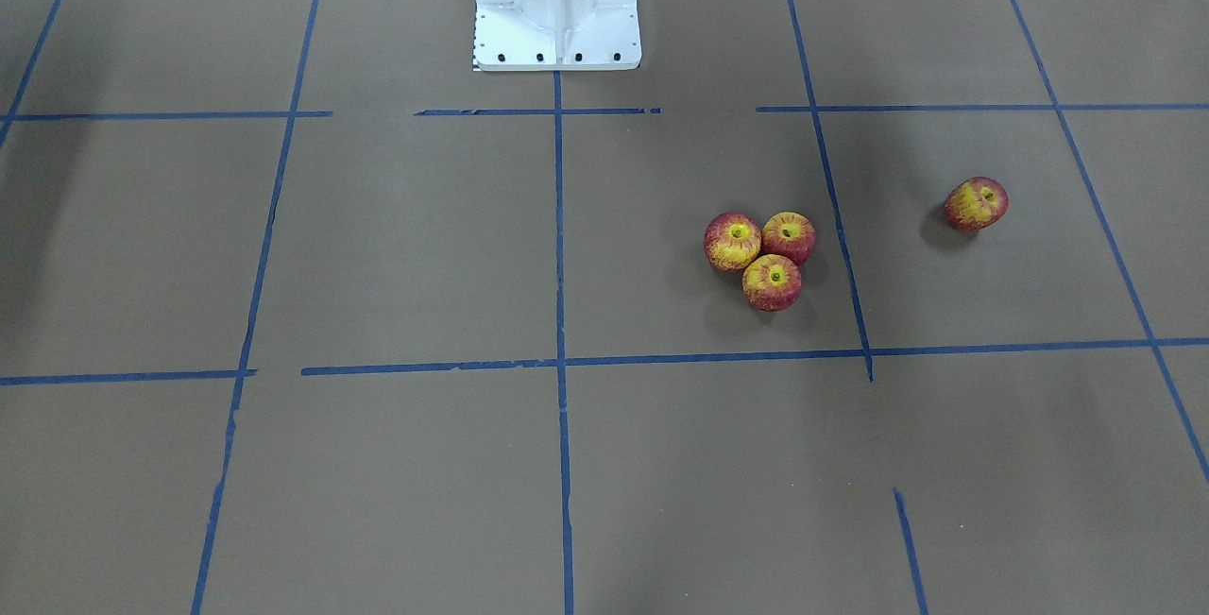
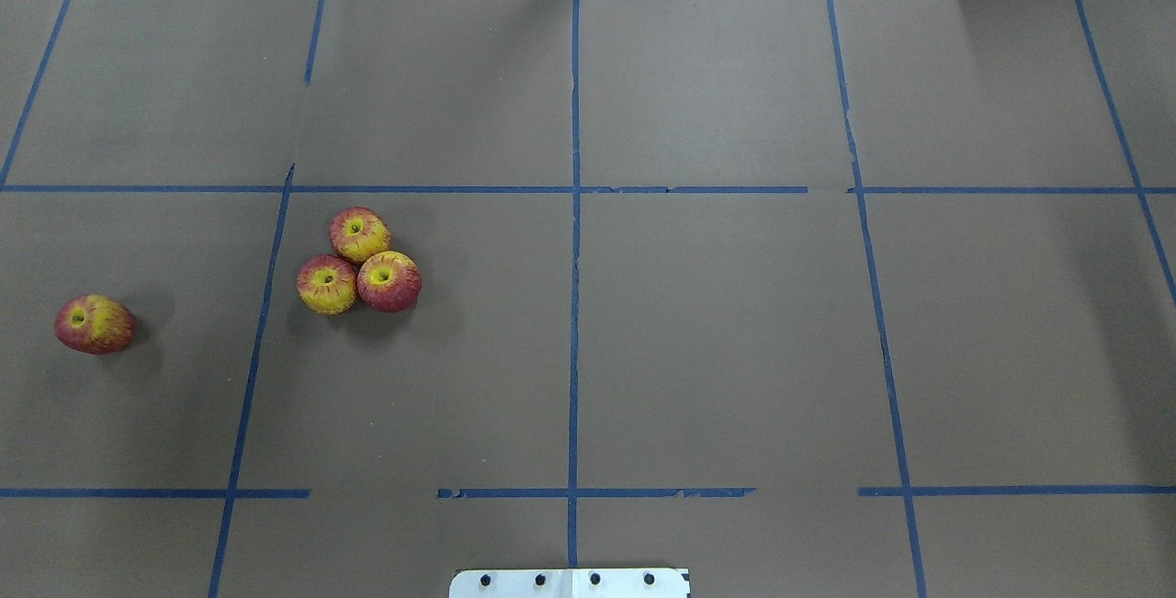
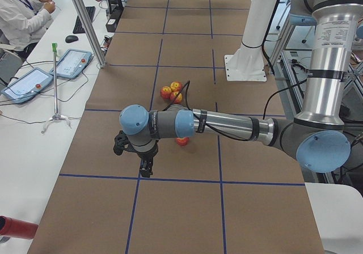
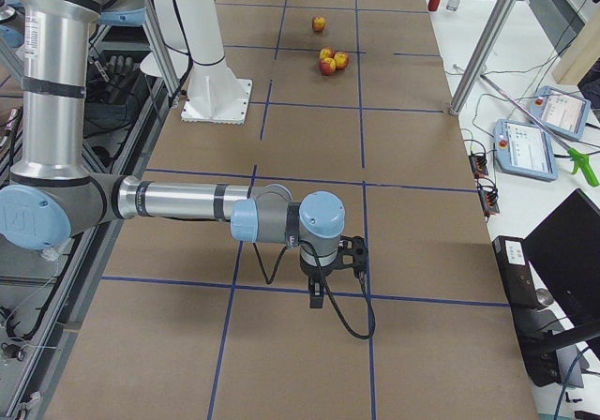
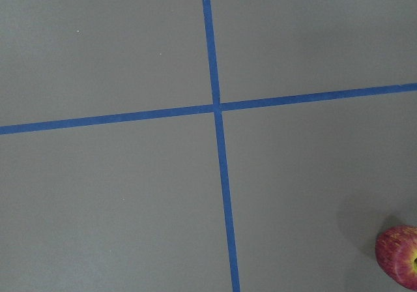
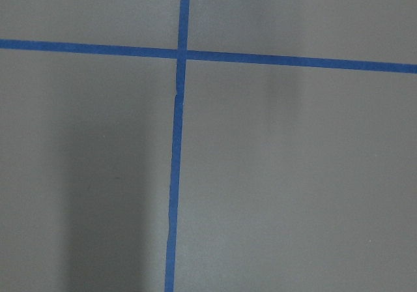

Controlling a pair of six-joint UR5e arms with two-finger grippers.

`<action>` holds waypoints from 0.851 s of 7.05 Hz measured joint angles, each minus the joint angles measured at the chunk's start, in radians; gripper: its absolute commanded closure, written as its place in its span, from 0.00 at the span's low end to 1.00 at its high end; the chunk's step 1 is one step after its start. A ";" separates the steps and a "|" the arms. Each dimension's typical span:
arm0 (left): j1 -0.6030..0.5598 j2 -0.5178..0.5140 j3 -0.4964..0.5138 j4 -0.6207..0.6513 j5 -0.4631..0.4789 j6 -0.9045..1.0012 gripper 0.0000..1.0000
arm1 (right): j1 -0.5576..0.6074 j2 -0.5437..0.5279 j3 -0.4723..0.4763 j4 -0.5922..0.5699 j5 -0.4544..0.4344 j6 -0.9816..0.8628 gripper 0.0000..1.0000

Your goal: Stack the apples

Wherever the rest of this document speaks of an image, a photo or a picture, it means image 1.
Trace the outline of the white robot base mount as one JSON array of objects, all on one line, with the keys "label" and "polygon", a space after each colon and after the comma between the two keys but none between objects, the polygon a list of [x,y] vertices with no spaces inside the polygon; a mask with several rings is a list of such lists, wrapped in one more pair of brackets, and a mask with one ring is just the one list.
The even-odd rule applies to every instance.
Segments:
[{"label": "white robot base mount", "polygon": [[635,70],[640,0],[475,0],[472,66],[484,72]]}]

